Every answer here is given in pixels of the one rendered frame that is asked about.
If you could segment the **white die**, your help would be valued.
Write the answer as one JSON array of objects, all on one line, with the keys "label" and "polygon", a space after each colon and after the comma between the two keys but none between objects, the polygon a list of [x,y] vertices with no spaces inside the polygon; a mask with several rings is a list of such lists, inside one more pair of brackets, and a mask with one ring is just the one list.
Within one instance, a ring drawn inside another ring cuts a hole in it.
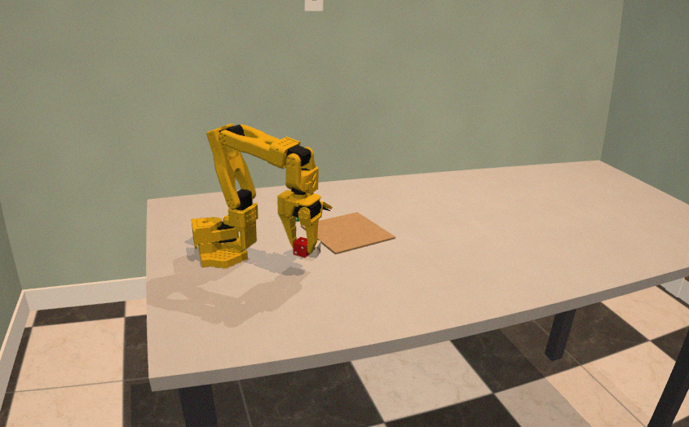
[{"label": "white die", "polygon": [[309,254],[308,257],[313,257],[313,258],[318,257],[318,255],[320,254],[320,243],[321,243],[321,241],[318,240],[313,252],[311,254]]}]

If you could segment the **tan flat mat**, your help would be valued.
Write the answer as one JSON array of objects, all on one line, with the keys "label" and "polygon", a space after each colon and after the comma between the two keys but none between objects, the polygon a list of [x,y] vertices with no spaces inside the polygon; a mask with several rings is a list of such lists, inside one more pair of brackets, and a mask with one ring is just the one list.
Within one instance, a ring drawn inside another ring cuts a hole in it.
[{"label": "tan flat mat", "polygon": [[318,222],[317,240],[334,254],[393,239],[395,236],[358,212]]}]

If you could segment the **red die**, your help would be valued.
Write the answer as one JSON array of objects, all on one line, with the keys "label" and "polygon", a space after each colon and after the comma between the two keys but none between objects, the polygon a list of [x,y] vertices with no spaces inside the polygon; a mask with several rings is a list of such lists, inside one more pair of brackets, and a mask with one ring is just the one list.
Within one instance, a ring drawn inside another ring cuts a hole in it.
[{"label": "red die", "polygon": [[299,237],[293,242],[294,245],[294,255],[299,257],[307,257],[309,253],[307,252],[307,238]]}]

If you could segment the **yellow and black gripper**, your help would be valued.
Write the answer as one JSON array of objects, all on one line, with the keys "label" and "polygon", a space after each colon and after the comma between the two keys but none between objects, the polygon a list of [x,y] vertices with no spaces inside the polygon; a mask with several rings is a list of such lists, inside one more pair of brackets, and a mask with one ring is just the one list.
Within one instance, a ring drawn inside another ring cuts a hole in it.
[{"label": "yellow and black gripper", "polygon": [[295,195],[292,191],[286,190],[277,196],[277,210],[280,220],[283,223],[286,234],[291,246],[296,236],[296,217],[300,224],[305,226],[307,233],[307,252],[311,254],[317,243],[318,222],[322,217],[322,211],[332,209],[324,201],[320,201],[320,195]]}]

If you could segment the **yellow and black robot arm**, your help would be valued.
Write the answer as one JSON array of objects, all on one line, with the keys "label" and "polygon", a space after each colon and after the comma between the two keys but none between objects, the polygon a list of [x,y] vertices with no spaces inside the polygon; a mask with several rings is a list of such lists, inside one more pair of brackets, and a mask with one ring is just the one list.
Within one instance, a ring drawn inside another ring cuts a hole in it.
[{"label": "yellow and black robot arm", "polygon": [[[229,124],[221,128],[206,135],[228,215],[223,217],[223,222],[216,217],[194,218],[194,224],[202,267],[226,269],[248,260],[246,249],[257,242],[258,204],[253,203],[256,191],[241,152],[281,169],[286,167],[285,185],[295,195],[314,194],[318,189],[319,168],[314,162],[314,152],[309,147],[301,147],[298,140],[289,137],[279,140],[247,125]],[[236,191],[235,178],[241,187],[239,191]]]}]

